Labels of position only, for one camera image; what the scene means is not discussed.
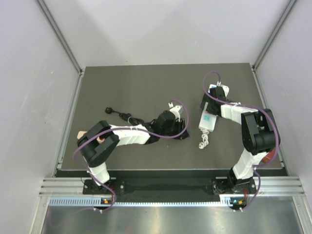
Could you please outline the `white power strip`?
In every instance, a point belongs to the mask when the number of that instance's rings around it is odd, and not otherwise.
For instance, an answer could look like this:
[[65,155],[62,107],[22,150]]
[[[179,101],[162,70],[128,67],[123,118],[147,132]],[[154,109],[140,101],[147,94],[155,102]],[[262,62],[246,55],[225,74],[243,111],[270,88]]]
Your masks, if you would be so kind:
[[209,144],[209,133],[214,131],[216,125],[217,115],[213,115],[208,111],[209,102],[209,97],[204,94],[200,104],[202,114],[198,128],[202,132],[202,141],[199,143],[199,149],[204,149]]

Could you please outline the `red cube plug adapter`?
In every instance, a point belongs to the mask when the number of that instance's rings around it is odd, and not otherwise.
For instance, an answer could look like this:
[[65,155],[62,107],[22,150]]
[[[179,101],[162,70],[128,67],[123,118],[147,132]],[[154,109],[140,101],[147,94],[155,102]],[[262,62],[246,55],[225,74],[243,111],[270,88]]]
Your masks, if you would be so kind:
[[261,161],[263,163],[268,163],[273,158],[274,153],[275,153],[275,150],[268,152],[268,154]]

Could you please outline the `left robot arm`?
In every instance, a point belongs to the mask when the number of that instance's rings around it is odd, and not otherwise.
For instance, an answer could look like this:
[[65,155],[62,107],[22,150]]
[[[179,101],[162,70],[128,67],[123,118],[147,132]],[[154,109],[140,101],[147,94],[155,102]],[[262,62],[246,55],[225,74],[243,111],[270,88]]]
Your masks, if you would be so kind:
[[190,136],[185,119],[176,111],[164,111],[150,122],[139,119],[131,126],[114,126],[101,120],[87,132],[79,132],[77,146],[93,176],[94,188],[99,193],[109,191],[111,182],[106,161],[116,147],[124,145],[148,145],[160,138],[183,140]]

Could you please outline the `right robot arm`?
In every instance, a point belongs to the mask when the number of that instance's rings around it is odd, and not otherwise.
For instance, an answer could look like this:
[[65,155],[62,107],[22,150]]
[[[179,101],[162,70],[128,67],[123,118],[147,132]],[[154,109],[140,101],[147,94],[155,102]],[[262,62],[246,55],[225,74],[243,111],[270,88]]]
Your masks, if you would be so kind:
[[280,144],[280,135],[271,109],[251,108],[227,101],[222,86],[212,86],[203,97],[208,114],[240,124],[243,152],[229,170],[226,180],[214,180],[216,194],[241,193],[251,187],[261,160]]

